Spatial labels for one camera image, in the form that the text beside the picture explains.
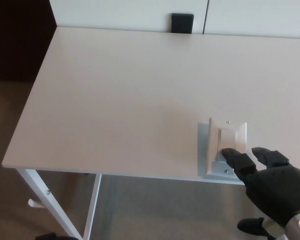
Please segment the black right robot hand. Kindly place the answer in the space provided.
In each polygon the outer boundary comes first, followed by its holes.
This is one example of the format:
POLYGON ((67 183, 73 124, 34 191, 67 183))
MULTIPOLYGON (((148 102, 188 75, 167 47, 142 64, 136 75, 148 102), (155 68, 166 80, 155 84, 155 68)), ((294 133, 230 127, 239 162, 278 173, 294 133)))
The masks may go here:
POLYGON ((245 194, 266 217, 241 219, 237 228, 269 240, 300 240, 300 169, 277 150, 252 148, 253 155, 266 166, 257 170, 245 153, 223 148, 221 154, 245 185, 245 194))

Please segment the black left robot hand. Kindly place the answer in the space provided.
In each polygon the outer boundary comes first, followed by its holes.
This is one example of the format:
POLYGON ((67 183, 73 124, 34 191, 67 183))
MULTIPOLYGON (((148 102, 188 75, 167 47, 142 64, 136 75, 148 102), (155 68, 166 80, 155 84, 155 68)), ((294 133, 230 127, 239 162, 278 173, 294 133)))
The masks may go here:
POLYGON ((35 240, 77 240, 77 238, 75 237, 56 235, 53 232, 36 236, 34 239, 35 240))

